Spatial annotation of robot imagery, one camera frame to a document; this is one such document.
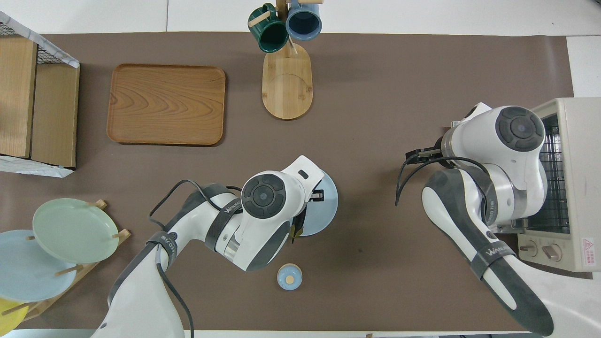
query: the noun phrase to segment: wood grain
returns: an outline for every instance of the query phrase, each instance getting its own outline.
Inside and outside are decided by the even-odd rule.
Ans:
[[[283,22],[286,22],[288,19],[288,4],[286,4],[286,0],[276,0],[275,8],[278,11],[278,18]]]
[[[269,53],[263,61],[263,104],[275,117],[293,120],[309,110],[313,102],[311,59],[306,50],[294,44]]]
[[[113,71],[106,132],[126,144],[211,146],[223,134],[224,100],[220,68],[122,64]]]
[[[79,68],[41,64],[35,76],[31,159],[75,167]]]
[[[0,154],[29,157],[37,45],[0,37]]]

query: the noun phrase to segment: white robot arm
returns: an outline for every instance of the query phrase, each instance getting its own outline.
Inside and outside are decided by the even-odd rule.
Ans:
[[[534,269],[489,230],[536,213],[544,201],[542,122],[516,106],[480,104],[472,115],[444,135],[438,153],[475,160],[488,173],[453,160],[457,168],[436,172],[422,190],[426,214],[524,328],[542,336],[601,336],[601,283]]]
[[[313,200],[324,175],[300,156],[282,171],[250,178],[241,198],[221,184],[192,193],[118,277],[109,294],[109,311],[93,337],[184,337],[161,276],[179,252],[197,239],[244,271],[265,267],[288,238],[290,219]]]

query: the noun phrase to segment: brown mat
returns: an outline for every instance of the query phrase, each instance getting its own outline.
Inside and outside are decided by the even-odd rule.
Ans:
[[[337,184],[323,232],[286,244],[267,268],[244,273],[200,242],[168,271],[205,330],[521,330],[427,219],[415,176],[394,207],[406,151],[430,146],[477,102],[534,107],[572,96],[563,37],[322,34],[311,55],[314,100],[295,121],[261,102],[264,54],[248,33],[49,35],[82,63],[78,169],[65,179],[0,173],[2,231],[30,229],[58,197],[104,198],[132,238],[21,328],[96,328],[117,275],[157,227],[146,216],[183,178],[242,185],[304,154]],[[106,136],[111,72],[121,63],[198,64],[228,77],[225,133],[216,147],[125,146]],[[188,188],[157,215],[173,216]],[[281,290],[285,263],[302,286]]]

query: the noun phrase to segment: warning label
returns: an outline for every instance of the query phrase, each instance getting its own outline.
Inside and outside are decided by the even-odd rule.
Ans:
[[[595,241],[593,238],[582,238],[582,249],[584,253],[584,265],[595,266]]]

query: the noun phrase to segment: blue mug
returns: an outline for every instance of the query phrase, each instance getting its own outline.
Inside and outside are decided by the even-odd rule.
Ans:
[[[291,38],[308,41],[317,37],[322,31],[322,20],[319,18],[319,5],[299,4],[291,0],[286,30]]]

